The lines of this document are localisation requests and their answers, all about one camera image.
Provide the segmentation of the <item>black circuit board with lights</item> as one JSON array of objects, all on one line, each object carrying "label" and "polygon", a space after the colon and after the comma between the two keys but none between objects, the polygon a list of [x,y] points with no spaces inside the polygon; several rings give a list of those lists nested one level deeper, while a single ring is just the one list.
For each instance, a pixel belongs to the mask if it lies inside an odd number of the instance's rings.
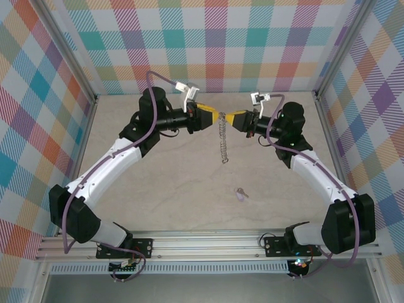
[{"label": "black circuit board with lights", "polygon": [[309,272],[309,265],[310,262],[301,259],[288,261],[288,275],[291,277],[307,275]]}]

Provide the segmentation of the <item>green circuit board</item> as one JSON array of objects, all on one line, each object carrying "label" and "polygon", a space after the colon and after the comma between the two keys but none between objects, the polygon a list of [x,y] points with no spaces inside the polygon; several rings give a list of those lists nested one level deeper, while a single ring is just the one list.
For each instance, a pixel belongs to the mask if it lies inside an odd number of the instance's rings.
[{"label": "green circuit board", "polygon": [[108,271],[113,272],[135,272],[137,267],[137,262],[130,263],[129,261],[118,261],[118,262],[111,262],[108,265]]}]

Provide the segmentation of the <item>grey metal panel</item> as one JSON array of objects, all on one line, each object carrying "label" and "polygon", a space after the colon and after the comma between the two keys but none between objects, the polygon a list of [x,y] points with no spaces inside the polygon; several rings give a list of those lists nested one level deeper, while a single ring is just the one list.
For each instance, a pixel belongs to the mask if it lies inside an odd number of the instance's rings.
[{"label": "grey metal panel", "polygon": [[357,270],[285,275],[143,275],[127,283],[108,275],[53,275],[41,303],[379,303]]}]

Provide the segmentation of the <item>aluminium frame post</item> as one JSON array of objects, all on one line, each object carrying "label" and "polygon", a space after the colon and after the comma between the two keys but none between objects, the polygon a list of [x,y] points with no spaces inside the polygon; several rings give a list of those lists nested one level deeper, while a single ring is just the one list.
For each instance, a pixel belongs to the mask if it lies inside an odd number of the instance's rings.
[{"label": "aluminium frame post", "polygon": [[353,46],[360,30],[376,5],[377,0],[348,0],[347,13],[342,14],[344,23],[338,26],[338,34],[331,41],[333,45],[328,53],[328,57],[322,65],[322,70],[316,83],[313,85],[313,95],[316,100],[321,101],[327,89],[331,85],[338,69],[342,65],[345,56]]},{"label": "aluminium frame post", "polygon": [[47,7],[44,0],[29,0],[30,4],[38,14],[41,21],[44,23],[47,31],[53,39],[56,47],[66,60],[67,65],[71,68],[77,82],[83,89],[85,95],[91,100],[92,104],[97,103],[97,94],[93,90],[79,62],[76,60],[68,41],[66,40],[62,30],[59,28],[50,9]]}]

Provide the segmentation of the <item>aluminium mounting rail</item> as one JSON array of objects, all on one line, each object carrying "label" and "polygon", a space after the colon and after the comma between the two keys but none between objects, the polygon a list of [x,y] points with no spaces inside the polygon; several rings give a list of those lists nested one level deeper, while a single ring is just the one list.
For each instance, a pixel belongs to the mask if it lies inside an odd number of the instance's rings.
[{"label": "aluminium mounting rail", "polygon": [[[237,261],[262,260],[264,249],[258,244],[263,230],[208,230],[138,232],[135,237],[153,239],[152,261]],[[45,237],[36,255],[37,261],[95,261],[94,242],[74,244],[64,254],[62,238]]]}]

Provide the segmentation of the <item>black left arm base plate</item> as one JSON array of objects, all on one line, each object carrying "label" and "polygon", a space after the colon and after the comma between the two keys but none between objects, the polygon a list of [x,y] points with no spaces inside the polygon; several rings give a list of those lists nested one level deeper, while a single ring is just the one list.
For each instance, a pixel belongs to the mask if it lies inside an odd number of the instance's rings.
[{"label": "black left arm base plate", "polygon": [[146,259],[151,258],[153,249],[153,239],[150,238],[132,238],[125,240],[120,246],[121,250],[113,249],[109,246],[100,244],[97,246],[97,252],[95,257],[97,259],[129,259],[138,258],[136,251],[144,255]]}]

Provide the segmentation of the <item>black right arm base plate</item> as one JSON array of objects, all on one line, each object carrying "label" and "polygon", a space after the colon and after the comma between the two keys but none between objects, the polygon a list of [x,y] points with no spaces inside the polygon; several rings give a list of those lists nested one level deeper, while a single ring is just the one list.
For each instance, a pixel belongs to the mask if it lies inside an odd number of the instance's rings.
[{"label": "black right arm base plate", "polygon": [[289,244],[284,237],[265,237],[263,246],[266,257],[311,257],[320,256],[321,252],[316,246]]}]

